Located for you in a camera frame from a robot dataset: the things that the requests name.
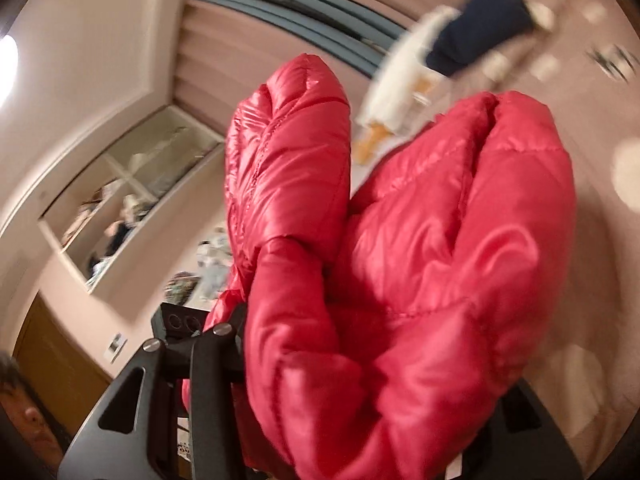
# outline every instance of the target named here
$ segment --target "open cabinet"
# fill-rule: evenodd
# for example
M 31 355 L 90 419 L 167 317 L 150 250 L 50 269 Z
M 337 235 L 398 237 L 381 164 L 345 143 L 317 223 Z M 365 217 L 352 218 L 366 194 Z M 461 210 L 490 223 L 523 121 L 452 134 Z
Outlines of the open cabinet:
M 220 170 L 223 141 L 165 107 L 78 174 L 41 217 L 41 231 L 86 290 L 106 300 L 180 197 Z

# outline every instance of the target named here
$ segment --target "nose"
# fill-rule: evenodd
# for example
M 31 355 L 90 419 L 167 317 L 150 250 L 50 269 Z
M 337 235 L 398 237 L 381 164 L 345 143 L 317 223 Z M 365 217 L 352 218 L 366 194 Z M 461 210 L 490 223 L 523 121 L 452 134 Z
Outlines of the nose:
M 24 410 L 24 416 L 31 424 L 37 424 L 39 426 L 44 424 L 44 418 L 42 417 L 40 410 L 35 406 L 29 406 Z

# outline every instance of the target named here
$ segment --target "dark blue clothing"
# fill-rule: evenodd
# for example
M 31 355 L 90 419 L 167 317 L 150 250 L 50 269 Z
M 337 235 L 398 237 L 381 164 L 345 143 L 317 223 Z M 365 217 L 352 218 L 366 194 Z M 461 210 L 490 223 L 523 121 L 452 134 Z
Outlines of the dark blue clothing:
M 438 36 L 426 65 L 450 77 L 497 45 L 533 28 L 524 0 L 469 0 L 462 14 Z

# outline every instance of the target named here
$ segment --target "quilted fabric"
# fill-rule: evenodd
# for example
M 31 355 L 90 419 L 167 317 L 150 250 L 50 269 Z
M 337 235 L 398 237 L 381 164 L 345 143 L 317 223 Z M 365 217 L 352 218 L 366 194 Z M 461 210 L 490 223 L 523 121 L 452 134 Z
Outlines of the quilted fabric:
M 424 480 L 468 446 L 545 331 L 570 252 L 572 167 L 545 106 L 484 92 L 350 200 L 349 112 L 314 56 L 239 106 L 226 144 L 234 267 L 207 325 L 248 301 L 253 413 L 236 406 L 248 463 Z M 277 454 L 255 444 L 254 414 Z

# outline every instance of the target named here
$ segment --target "silver screw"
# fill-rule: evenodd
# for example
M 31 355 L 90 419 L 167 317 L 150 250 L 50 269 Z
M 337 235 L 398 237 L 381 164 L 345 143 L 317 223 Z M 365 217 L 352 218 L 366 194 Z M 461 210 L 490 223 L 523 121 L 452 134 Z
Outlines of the silver screw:
M 229 323 L 218 323 L 215 327 L 213 327 L 213 333 L 215 335 L 223 336 L 227 334 L 231 334 L 234 328 L 229 325 Z
M 159 339 L 147 339 L 142 343 L 142 349 L 145 352 L 155 352 L 162 346 L 162 342 Z

